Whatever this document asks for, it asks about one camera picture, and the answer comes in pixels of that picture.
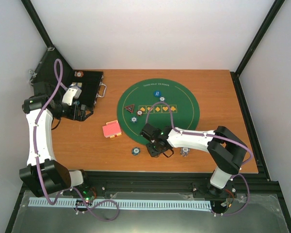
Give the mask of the blue poker chip stack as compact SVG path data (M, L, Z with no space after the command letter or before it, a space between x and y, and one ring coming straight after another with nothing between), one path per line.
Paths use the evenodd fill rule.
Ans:
M140 154L140 152L141 152L141 150L140 150L139 147L134 147L134 148L131 150L131 154L134 155L134 156Z

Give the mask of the single blue poker chip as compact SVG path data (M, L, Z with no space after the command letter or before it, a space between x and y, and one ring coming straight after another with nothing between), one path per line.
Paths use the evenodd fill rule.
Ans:
M133 122L133 123L137 122L137 120L138 120L138 119L137 119L137 117L135 117L135 116L131 118L131 122Z

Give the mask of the single red poker chip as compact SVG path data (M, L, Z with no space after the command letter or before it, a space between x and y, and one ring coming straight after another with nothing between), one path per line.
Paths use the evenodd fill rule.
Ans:
M143 115L143 111L142 110L138 110L136 114L137 114L137 116L142 116Z

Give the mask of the red playing card deck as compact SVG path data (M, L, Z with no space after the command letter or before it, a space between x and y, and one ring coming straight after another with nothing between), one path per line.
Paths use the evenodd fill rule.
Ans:
M102 127L102 130L106 138L114 138L122 135L118 120L107 122L106 125Z

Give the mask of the triangular dealer button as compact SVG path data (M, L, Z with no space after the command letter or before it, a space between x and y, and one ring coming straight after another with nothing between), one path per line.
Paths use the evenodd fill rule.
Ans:
M125 106L124 109L127 110L130 113L133 113L134 112L134 107L135 107L135 104L130 104L130 105Z

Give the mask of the blue small blind button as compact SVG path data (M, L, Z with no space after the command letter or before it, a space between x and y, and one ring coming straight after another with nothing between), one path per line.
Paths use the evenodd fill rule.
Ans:
M155 90L153 92L153 96L156 98L160 98L162 96L162 92L160 90Z

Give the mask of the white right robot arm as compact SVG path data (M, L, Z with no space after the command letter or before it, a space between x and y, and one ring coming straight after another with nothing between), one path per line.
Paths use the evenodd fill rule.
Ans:
M174 148L188 148L209 153L216 163L210 181L203 192L220 197L232 176L237 175L247 153L247 146L228 128L219 126L214 131L192 131L166 126L155 128L147 123L140 136L148 141L146 148L151 157L158 157Z

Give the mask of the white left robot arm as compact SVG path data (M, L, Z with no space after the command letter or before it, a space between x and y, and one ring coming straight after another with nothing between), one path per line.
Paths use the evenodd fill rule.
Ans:
M70 187L87 195L91 190L87 173L82 169L69 171L57 162L52 146L54 119L87 119L85 114L78 116L85 105L75 102L81 95L81 85L74 83L62 93L59 85L37 82L33 90L34 95L22 105L29 126L30 150L27 166L19 171L21 180L37 197Z

